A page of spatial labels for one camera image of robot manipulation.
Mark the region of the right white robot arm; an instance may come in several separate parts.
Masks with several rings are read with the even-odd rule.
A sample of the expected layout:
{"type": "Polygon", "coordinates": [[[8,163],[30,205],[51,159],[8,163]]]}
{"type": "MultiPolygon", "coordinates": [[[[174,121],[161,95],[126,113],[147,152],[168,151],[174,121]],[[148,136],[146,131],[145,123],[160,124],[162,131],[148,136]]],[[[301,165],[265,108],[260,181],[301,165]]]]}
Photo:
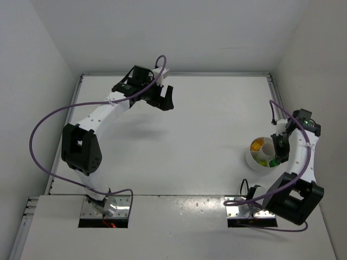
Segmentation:
{"type": "Polygon", "coordinates": [[[267,190],[255,185],[246,198],[295,225],[303,224],[324,196],[324,189],[314,176],[314,149],[321,126],[305,109],[295,110],[286,120],[275,122],[271,135],[274,156],[269,167],[287,164],[286,171],[267,190]]]}

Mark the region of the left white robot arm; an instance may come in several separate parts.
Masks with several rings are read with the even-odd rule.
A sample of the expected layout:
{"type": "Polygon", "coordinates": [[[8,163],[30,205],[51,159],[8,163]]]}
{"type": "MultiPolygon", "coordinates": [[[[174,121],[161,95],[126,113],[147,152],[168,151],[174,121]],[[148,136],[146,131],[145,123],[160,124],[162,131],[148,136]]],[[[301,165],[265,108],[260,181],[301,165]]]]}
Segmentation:
{"type": "Polygon", "coordinates": [[[169,70],[162,67],[150,70],[134,66],[113,86],[105,104],[99,105],[77,124],[68,123],[64,126],[61,158],[86,186],[87,199],[98,211],[106,212],[111,204],[111,190],[99,170],[102,162],[99,145],[101,136],[137,101],[144,100],[162,111],[172,110],[173,87],[168,86],[165,95],[161,95],[163,81],[168,74],[169,70]]]}

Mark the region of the yellow long lego brick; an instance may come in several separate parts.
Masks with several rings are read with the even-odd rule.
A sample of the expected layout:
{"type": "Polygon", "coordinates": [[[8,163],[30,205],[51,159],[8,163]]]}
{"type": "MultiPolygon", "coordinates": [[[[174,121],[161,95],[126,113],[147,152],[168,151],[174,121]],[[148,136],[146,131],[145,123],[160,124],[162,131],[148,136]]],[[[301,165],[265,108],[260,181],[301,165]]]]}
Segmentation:
{"type": "Polygon", "coordinates": [[[264,145],[264,138],[257,138],[255,139],[251,145],[250,145],[250,150],[251,151],[259,151],[260,148],[264,145]]]}

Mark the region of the green square lego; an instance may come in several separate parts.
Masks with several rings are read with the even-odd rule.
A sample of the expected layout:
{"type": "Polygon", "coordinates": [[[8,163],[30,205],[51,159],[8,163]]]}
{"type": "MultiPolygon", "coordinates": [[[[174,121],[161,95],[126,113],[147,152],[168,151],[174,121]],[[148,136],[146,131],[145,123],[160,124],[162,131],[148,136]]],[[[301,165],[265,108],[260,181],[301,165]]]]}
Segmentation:
{"type": "Polygon", "coordinates": [[[269,161],[269,166],[270,167],[276,167],[277,166],[276,160],[273,159],[273,160],[269,161]]]}

